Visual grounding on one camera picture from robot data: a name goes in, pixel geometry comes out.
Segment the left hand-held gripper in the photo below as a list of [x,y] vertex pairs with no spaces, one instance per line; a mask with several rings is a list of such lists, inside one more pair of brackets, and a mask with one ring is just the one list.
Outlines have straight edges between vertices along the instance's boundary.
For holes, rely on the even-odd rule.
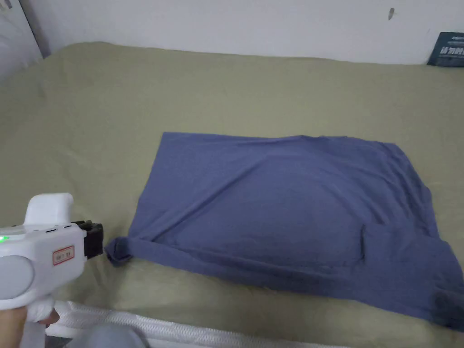
[[31,198],[24,222],[0,230],[0,308],[24,307],[28,321],[53,311],[53,292],[77,279],[88,259],[103,253],[103,227],[71,221],[69,193]]

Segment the person's left hand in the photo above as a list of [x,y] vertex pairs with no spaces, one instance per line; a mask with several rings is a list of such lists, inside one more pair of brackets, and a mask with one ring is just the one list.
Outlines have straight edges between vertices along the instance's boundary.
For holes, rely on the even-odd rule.
[[31,305],[0,311],[0,346],[2,348],[19,348],[24,327],[30,319],[48,327],[58,322],[60,316],[55,309],[47,305]]

